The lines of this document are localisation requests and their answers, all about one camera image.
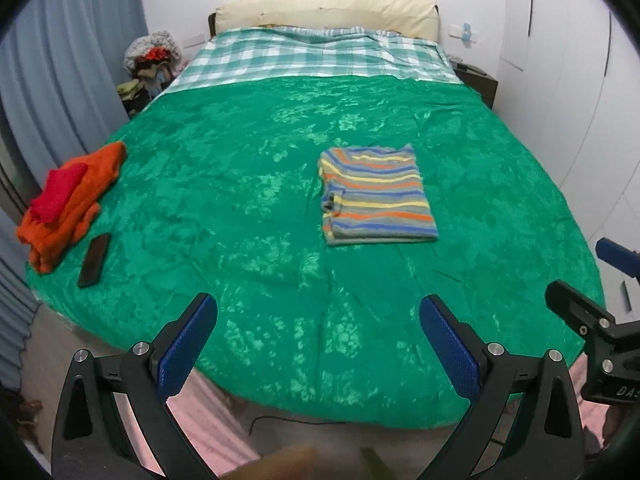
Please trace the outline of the green bed cover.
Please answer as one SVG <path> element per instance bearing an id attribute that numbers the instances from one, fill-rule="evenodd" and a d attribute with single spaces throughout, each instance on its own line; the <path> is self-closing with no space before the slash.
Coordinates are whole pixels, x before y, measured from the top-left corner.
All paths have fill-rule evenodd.
<path id="1" fill-rule="evenodd" d="M 271 78 L 161 96 L 116 136 L 128 156 L 88 242 L 27 281 L 107 344 L 153 338 L 200 292 L 218 322 L 198 369 L 236 396 L 386 427 L 455 422 L 466 404 L 419 325 L 435 294 L 508 350 L 568 360 L 582 344 L 544 303 L 563 280 L 602 301 L 597 263 L 562 193 L 463 84 Z M 410 146 L 439 232 L 418 244 L 331 247 L 318 160 L 328 148 Z"/>

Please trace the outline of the cream headboard pillow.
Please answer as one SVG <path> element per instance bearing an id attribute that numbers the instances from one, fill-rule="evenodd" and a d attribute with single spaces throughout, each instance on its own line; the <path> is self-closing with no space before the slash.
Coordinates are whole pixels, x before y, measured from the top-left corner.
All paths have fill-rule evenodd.
<path id="1" fill-rule="evenodd" d="M 216 36 L 232 28 L 294 26 L 313 29 L 362 27 L 439 40 L 434 0 L 236 0 L 208 17 Z"/>

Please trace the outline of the dark nightstand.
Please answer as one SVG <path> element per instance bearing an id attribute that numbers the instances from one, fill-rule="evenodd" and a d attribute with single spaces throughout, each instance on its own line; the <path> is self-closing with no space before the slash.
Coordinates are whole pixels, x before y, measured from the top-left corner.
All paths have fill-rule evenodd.
<path id="1" fill-rule="evenodd" d="M 465 63 L 462 58 L 449 55 L 448 61 L 457 77 L 480 95 L 484 104 L 491 110 L 494 107 L 498 90 L 498 80 L 481 68 Z"/>

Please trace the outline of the striped knit sweater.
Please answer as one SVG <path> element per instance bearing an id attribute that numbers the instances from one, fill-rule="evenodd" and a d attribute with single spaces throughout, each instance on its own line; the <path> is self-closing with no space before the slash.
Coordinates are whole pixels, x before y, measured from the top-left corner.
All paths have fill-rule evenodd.
<path id="1" fill-rule="evenodd" d="M 330 245 L 438 239 L 411 145 L 329 148 L 318 166 L 322 231 Z"/>

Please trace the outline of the white wardrobe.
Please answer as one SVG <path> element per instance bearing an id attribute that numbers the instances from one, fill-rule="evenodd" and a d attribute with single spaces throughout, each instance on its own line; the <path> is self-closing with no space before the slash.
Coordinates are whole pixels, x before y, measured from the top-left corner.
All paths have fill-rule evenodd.
<path id="1" fill-rule="evenodd" d="M 496 110 L 590 246 L 639 248 L 639 53 L 604 0 L 506 0 Z"/>

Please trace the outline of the green plaid bed sheet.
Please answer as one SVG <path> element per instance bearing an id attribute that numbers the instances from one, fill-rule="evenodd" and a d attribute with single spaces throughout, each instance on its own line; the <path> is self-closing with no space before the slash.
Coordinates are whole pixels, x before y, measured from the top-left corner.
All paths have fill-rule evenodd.
<path id="1" fill-rule="evenodd" d="M 210 40 L 168 93 L 281 77 L 376 77 L 458 84 L 435 41 L 362 27 L 226 30 Z"/>

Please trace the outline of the pile of clothes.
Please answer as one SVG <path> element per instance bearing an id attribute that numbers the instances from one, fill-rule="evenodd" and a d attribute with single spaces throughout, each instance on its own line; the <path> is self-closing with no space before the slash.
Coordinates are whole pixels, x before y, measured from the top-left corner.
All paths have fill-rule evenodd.
<path id="1" fill-rule="evenodd" d="M 182 52 L 167 30 L 134 40 L 124 54 L 129 79 L 116 87 L 129 118 L 145 109 L 176 79 L 182 67 Z"/>

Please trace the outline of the blue curtain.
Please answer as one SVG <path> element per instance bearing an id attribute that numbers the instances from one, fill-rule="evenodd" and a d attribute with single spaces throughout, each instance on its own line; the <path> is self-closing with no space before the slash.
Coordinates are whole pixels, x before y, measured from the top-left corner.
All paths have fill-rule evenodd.
<path id="1" fill-rule="evenodd" d="M 96 150 L 128 119 L 116 93 L 142 0 L 2 0 L 1 385 L 20 390 L 38 302 L 15 229 L 50 170 Z"/>

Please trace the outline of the red folded garment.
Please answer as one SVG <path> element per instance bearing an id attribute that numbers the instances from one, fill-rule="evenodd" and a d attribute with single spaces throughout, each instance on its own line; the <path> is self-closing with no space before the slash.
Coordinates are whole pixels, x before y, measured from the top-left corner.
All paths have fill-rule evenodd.
<path id="1" fill-rule="evenodd" d="M 29 205 L 34 219 L 44 224 L 58 220 L 87 171 L 88 165 L 84 162 L 51 170 L 44 189 Z"/>

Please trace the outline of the orange folded garment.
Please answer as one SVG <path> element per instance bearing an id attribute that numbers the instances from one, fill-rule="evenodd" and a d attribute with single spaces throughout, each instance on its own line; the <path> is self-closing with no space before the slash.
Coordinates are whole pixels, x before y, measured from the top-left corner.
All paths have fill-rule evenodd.
<path id="1" fill-rule="evenodd" d="M 28 262 L 37 273 L 53 272 L 65 249 L 87 234 L 101 211 L 99 199 L 118 179 L 126 156 L 125 143 L 117 141 L 89 155 L 72 158 L 61 166 L 84 162 L 88 171 L 55 222 L 36 221 L 28 207 L 16 229 L 16 236 L 29 247 Z"/>

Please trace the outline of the pink pajama left leg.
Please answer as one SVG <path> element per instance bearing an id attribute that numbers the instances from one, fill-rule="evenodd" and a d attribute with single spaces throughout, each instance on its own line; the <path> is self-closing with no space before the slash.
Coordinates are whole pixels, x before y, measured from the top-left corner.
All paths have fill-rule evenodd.
<path id="1" fill-rule="evenodd" d="M 218 477 L 260 457 L 235 418 L 231 399 L 197 370 L 192 370 L 181 391 L 167 400 L 167 407 Z"/>

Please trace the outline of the black smartphone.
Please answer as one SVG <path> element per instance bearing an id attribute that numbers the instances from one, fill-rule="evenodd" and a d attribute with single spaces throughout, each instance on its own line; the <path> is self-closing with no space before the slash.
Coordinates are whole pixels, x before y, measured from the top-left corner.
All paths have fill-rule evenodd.
<path id="1" fill-rule="evenodd" d="M 111 239 L 111 233 L 103 233 L 90 242 L 78 276 L 79 288 L 88 288 L 99 283 Z"/>

